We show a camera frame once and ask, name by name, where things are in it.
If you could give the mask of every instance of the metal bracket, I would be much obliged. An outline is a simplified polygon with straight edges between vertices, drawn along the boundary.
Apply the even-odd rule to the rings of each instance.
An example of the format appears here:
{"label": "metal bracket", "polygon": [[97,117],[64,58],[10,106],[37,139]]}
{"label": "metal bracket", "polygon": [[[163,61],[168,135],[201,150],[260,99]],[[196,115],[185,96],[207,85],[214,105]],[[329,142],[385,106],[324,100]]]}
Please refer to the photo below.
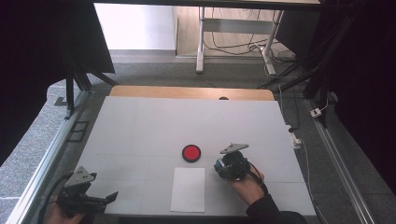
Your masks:
{"label": "metal bracket", "polygon": [[220,154],[228,154],[228,153],[232,153],[235,151],[239,151],[241,149],[247,148],[248,144],[234,144],[231,143],[229,147],[226,147],[225,149],[223,149]]}

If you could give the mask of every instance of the white paper sheet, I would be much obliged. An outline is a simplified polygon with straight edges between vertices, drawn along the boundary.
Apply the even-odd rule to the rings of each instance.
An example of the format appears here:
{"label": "white paper sheet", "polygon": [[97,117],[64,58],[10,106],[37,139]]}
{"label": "white paper sheet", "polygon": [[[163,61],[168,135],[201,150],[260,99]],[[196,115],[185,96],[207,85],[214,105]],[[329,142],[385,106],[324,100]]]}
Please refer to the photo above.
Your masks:
{"label": "white paper sheet", "polygon": [[171,211],[205,211],[205,168],[175,168]]}

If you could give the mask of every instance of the aluminum rail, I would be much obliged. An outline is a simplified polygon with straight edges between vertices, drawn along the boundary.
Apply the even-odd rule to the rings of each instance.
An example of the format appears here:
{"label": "aluminum rail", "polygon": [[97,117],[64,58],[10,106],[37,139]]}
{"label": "aluminum rail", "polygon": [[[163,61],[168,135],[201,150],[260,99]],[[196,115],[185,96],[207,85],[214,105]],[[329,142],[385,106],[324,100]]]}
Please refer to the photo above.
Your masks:
{"label": "aluminum rail", "polygon": [[76,110],[70,119],[65,119],[59,128],[59,131],[55,134],[52,142],[49,144],[49,148],[43,156],[43,159],[38,164],[35,173],[32,175],[29,183],[27,184],[25,190],[23,191],[20,199],[12,210],[8,217],[7,224],[22,223],[28,214],[29,208],[35,199],[41,185],[43,184],[47,174],[50,172],[50,168],[54,163],[57,155],[61,151],[61,148],[69,134],[73,124],[78,118],[79,114],[82,112],[85,104],[89,98],[89,93],[83,91],[79,94],[76,100]]}
{"label": "aluminum rail", "polygon": [[[309,103],[308,100],[305,100],[306,107],[309,111],[313,110],[314,107]],[[338,176],[343,183],[343,186],[346,190],[346,193],[349,195],[350,201],[352,202],[353,207],[356,210],[356,213],[363,224],[375,224],[374,218],[371,215],[369,207],[367,206],[366,201],[364,201],[361,191],[355,184],[352,176],[350,175],[347,166],[341,157],[340,152],[337,149],[334,141],[332,140],[332,136],[329,131],[321,125],[318,119],[314,119],[315,126],[318,129],[319,135],[329,153],[330,158],[332,159],[332,164],[335,167],[335,170],[338,173]]]}

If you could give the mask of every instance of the wall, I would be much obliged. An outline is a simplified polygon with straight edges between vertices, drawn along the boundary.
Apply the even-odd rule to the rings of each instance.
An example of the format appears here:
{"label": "wall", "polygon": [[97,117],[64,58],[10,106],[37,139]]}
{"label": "wall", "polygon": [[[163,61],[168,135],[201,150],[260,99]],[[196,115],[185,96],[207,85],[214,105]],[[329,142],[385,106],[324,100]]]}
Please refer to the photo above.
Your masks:
{"label": "wall", "polygon": [[95,4],[109,49],[176,50],[174,7]]}

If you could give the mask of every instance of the table leg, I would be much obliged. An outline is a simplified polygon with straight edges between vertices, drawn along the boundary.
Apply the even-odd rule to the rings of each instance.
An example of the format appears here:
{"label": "table leg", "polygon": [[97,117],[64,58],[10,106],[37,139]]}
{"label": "table leg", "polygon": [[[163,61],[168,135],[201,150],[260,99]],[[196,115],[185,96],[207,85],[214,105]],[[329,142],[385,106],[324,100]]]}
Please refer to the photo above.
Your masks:
{"label": "table leg", "polygon": [[269,76],[274,76],[274,75],[276,75],[276,71],[275,71],[274,66],[273,66],[273,64],[272,64],[272,62],[271,62],[271,58],[270,58],[270,56],[269,56],[269,52],[270,52],[272,43],[273,43],[273,41],[274,41],[274,37],[275,37],[276,30],[277,30],[277,27],[278,27],[279,22],[280,22],[280,18],[282,17],[282,13],[283,13],[283,10],[277,12],[276,17],[275,17],[275,20],[274,20],[273,29],[272,29],[272,31],[271,31],[271,34],[268,36],[267,44],[265,45],[265,48],[264,48],[264,49],[261,48],[262,57],[264,58],[265,66],[266,66],[266,68],[267,68],[267,71],[268,71],[268,75],[269,75]]}
{"label": "table leg", "polygon": [[205,20],[205,8],[199,7],[199,42],[197,52],[197,67],[196,73],[202,73],[204,71],[204,20]]}

